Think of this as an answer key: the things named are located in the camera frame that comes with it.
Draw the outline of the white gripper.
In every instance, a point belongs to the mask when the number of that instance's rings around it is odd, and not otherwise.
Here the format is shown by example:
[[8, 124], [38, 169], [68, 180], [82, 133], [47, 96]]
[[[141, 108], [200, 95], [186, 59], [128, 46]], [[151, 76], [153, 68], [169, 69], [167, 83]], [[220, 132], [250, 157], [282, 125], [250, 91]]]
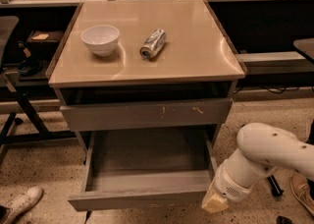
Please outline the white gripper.
[[217, 169], [214, 183], [210, 184], [201, 207], [209, 213], [221, 212], [229, 208], [228, 200], [242, 201], [251, 191], [252, 188], [241, 186], [230, 176], [227, 161], [224, 161]]

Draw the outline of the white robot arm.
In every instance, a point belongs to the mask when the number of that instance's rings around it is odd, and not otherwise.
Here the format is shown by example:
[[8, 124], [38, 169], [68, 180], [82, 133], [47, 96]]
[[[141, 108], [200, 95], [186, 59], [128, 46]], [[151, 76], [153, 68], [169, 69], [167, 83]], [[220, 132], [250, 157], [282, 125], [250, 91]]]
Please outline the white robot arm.
[[236, 135], [237, 149], [217, 168], [203, 201], [210, 213], [244, 200], [254, 185], [279, 167], [296, 170], [314, 180], [314, 145], [293, 133], [263, 123], [244, 125]]

